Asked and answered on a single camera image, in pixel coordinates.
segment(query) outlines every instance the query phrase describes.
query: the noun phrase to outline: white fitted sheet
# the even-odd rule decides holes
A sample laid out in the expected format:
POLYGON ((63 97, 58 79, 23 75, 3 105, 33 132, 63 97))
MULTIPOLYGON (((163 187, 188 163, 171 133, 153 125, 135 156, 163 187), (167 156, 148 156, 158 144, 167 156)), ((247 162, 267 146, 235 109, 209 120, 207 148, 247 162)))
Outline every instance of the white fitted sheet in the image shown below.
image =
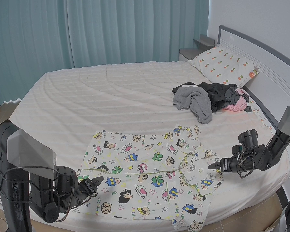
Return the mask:
MULTIPOLYGON (((131 134, 159 134, 198 124, 202 144, 230 157, 241 132, 256 129, 259 144, 272 137, 268 122, 256 112, 220 110, 208 124, 200 124, 190 110, 173 106, 172 88, 185 82, 209 81, 188 62, 148 62, 102 65, 46 73, 27 93, 10 120, 57 153, 57 165, 75 170, 82 162, 96 130, 131 134)), ((225 174, 213 194, 206 224, 225 219, 271 196, 290 176, 290 146, 271 169, 254 171, 245 179, 225 174)), ((42 220, 31 212, 31 218, 42 220)), ((70 212, 51 225, 79 232, 173 231, 170 221, 130 220, 70 212)))

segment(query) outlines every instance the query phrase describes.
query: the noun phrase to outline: star print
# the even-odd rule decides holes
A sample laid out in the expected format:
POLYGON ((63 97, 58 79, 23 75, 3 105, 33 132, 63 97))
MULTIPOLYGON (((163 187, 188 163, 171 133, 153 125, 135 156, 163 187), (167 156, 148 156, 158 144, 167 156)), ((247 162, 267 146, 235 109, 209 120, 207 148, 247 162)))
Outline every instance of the star print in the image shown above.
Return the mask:
POLYGON ((151 190, 150 189, 150 192, 149 193, 151 193, 152 195, 154 195, 155 193, 157 193, 156 191, 155 191, 155 189, 154 190, 151 190))

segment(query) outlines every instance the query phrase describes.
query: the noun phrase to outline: pile of clothes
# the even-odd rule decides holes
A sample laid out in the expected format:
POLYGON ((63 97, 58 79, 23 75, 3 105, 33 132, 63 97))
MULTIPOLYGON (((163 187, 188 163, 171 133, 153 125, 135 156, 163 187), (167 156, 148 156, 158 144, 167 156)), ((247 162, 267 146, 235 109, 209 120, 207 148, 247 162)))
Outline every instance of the pile of clothes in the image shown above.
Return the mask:
POLYGON ((236 84, 200 83, 196 85, 188 82, 173 88, 173 105, 178 110, 190 108, 199 122, 207 124, 213 118, 212 113, 226 109, 233 112, 251 112, 248 106, 248 93, 236 84))

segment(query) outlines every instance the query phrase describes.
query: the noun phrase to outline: white wall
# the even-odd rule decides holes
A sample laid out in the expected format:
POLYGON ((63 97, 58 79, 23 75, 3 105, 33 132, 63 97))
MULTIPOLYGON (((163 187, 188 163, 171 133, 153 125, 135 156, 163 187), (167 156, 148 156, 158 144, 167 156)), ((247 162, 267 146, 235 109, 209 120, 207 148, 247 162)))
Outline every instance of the white wall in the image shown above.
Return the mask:
POLYGON ((208 36, 219 25, 247 34, 290 58, 290 0, 210 0, 208 36))

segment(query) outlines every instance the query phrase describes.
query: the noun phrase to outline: pillow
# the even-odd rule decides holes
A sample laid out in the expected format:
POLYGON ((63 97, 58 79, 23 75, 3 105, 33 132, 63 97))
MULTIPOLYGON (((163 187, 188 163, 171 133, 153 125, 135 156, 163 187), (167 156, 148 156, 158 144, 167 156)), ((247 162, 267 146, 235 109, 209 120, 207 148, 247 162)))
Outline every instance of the pillow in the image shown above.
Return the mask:
POLYGON ((235 83, 243 87, 259 72, 252 60, 221 46, 215 46, 188 61, 211 83, 235 83))

